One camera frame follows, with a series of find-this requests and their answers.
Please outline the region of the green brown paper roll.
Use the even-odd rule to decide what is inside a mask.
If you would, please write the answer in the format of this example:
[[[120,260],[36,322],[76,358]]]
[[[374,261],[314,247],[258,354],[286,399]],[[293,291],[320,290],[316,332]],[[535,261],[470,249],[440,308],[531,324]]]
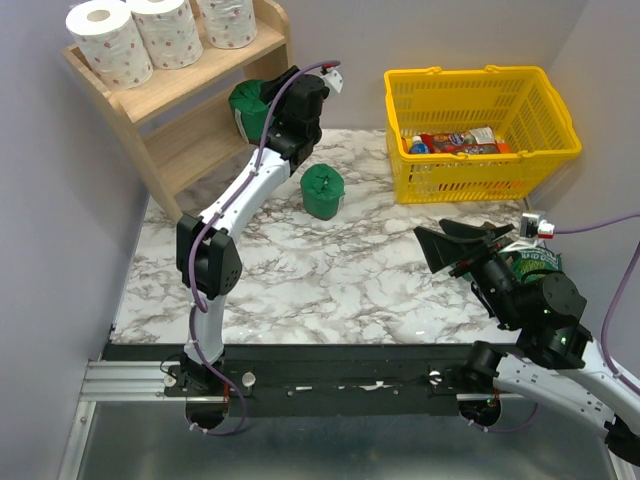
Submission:
[[[259,145],[270,108],[269,102],[262,100],[262,86],[265,80],[250,79],[238,83],[228,97],[231,115],[244,141]]]

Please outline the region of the green toilet paper roll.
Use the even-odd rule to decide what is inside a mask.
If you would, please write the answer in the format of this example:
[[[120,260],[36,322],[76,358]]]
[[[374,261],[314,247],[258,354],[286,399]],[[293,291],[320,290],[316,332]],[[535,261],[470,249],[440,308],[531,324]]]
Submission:
[[[303,206],[321,220],[330,220],[340,208],[345,183],[340,173],[327,164],[309,167],[300,179]]]

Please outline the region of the white floral toilet paper roll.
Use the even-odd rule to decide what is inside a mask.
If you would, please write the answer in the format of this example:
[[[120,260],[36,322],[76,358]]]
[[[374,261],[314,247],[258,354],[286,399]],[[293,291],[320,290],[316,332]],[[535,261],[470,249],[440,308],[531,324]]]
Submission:
[[[86,1],[72,7],[65,25],[96,77],[111,90],[141,86],[153,65],[123,1]]]
[[[257,35],[252,0],[202,0],[197,2],[207,40],[219,49],[240,49]]]
[[[157,69],[192,65],[203,54],[193,9],[185,0],[127,0],[126,5]]]

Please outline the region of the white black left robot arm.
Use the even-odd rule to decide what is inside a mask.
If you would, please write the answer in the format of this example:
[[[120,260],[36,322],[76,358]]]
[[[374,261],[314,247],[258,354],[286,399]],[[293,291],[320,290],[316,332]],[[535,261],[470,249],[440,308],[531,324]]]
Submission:
[[[209,207],[185,214],[176,227],[176,266],[194,305],[189,314],[186,356],[194,362],[187,382],[201,395],[214,393],[222,372],[214,363],[224,352],[222,324],[227,295],[238,283],[242,262],[237,244],[249,220],[311,155],[320,141],[320,115],[330,86],[324,75],[337,62],[292,67],[261,86],[267,117],[248,164]]]

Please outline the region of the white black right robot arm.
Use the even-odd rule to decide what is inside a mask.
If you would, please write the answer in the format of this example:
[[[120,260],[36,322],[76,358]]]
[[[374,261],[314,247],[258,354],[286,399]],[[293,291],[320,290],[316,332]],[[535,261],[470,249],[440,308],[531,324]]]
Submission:
[[[639,380],[609,354],[581,323],[587,301],[563,272],[517,276],[503,255],[512,247],[513,225],[472,226],[448,219],[414,234],[431,272],[471,277],[471,287],[490,317],[515,331],[514,354],[476,341],[459,381],[480,392],[516,393],[568,414],[599,436],[610,452],[639,462]]]

